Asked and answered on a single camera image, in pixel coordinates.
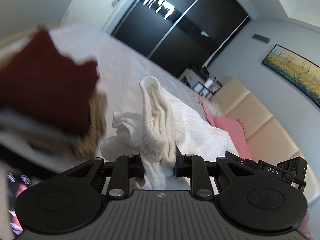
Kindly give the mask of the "white textured garment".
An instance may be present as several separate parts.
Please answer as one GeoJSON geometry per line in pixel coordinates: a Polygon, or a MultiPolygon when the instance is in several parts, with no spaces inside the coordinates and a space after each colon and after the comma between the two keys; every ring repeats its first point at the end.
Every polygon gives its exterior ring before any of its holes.
{"type": "Polygon", "coordinates": [[[153,76],[140,81],[143,113],[113,113],[116,135],[101,145],[102,156],[114,161],[121,155],[139,154],[145,169],[133,189],[188,190],[190,180],[174,176],[176,150],[215,161],[225,152],[237,154],[228,132],[211,126],[199,113],[174,97],[153,76]]]}

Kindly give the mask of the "pink pillow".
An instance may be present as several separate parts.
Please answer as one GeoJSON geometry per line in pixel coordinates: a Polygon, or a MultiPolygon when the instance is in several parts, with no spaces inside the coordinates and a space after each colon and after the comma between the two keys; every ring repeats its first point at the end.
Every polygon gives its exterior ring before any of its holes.
{"type": "Polygon", "coordinates": [[[197,98],[204,116],[208,122],[219,129],[222,129],[230,135],[232,142],[242,159],[253,160],[245,138],[245,129],[239,121],[231,120],[225,117],[220,106],[216,102],[211,102],[206,98],[194,93],[197,98]]]}

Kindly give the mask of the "grey pink-dotted bedspread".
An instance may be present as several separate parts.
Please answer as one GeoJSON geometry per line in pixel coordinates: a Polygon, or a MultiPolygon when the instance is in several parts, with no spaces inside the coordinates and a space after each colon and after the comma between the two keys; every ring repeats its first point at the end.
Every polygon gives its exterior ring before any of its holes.
{"type": "Polygon", "coordinates": [[[199,114],[203,113],[188,86],[114,37],[84,25],[51,29],[50,34],[59,52],[75,62],[97,60],[98,89],[106,92],[108,99],[108,125],[113,112],[142,113],[139,83],[146,76],[155,77],[169,93],[199,114]]]}

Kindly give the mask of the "landscape wall painting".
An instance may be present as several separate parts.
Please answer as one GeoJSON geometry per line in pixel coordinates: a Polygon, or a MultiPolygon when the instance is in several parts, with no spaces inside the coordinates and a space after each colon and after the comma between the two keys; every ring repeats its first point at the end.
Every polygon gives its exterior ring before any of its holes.
{"type": "Polygon", "coordinates": [[[319,66],[276,44],[262,64],[282,76],[319,106],[319,66]]]}

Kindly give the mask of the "black sliding wardrobe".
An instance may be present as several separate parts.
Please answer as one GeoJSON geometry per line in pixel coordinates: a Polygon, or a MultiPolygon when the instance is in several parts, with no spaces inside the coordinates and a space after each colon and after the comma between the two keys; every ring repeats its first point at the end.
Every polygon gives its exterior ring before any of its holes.
{"type": "Polygon", "coordinates": [[[249,20],[237,0],[134,0],[112,36],[179,77],[215,59],[249,20]]]}

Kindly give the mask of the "beige upholstered headboard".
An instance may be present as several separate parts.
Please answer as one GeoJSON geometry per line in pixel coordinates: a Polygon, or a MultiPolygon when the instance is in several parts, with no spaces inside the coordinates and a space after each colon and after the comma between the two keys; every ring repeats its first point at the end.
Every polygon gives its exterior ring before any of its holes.
{"type": "Polygon", "coordinates": [[[211,98],[224,115],[244,127],[253,160],[272,165],[305,156],[274,115],[236,78],[222,86],[211,98]]]}

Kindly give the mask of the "white door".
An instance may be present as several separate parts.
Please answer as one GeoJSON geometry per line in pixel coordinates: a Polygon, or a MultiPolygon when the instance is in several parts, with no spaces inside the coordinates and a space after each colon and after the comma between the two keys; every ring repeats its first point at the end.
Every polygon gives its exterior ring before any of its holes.
{"type": "Polygon", "coordinates": [[[72,0],[60,25],[81,24],[103,30],[127,1],[72,0]]]}

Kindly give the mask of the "tan striped folded garment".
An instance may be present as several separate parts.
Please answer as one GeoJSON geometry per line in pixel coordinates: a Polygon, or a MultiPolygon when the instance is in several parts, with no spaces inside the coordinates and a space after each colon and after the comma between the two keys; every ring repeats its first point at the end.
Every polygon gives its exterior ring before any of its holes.
{"type": "Polygon", "coordinates": [[[98,141],[106,132],[105,114],[108,107],[107,94],[95,90],[89,101],[90,124],[87,132],[72,145],[61,139],[50,139],[40,135],[29,134],[26,142],[33,148],[49,153],[64,154],[76,159],[91,159],[94,157],[98,141]]]}

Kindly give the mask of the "bedside shelf unit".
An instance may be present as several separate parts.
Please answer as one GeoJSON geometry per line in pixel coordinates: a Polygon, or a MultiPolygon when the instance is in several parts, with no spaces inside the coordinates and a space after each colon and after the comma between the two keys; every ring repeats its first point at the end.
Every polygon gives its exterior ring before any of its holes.
{"type": "Polygon", "coordinates": [[[222,88],[222,84],[216,76],[209,77],[209,72],[206,68],[200,68],[200,70],[186,68],[178,79],[196,94],[208,100],[222,88]]]}

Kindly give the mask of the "grey wall switch plate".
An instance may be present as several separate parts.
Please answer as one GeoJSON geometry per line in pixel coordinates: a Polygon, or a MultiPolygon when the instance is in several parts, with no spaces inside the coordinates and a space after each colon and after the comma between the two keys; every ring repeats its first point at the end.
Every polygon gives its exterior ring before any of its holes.
{"type": "Polygon", "coordinates": [[[268,44],[271,41],[270,38],[267,38],[267,37],[264,37],[264,36],[261,36],[261,35],[258,35],[258,34],[254,34],[252,36],[252,38],[255,39],[255,40],[258,40],[260,42],[263,42],[265,44],[268,44]]]}

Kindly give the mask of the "dark red folded garment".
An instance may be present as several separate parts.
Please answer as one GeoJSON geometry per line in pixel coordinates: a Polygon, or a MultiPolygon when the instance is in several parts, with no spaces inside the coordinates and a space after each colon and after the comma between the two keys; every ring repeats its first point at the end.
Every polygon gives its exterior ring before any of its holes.
{"type": "Polygon", "coordinates": [[[1,70],[1,108],[83,135],[90,124],[97,67],[97,61],[76,64],[61,55],[48,30],[42,29],[1,70]]]}

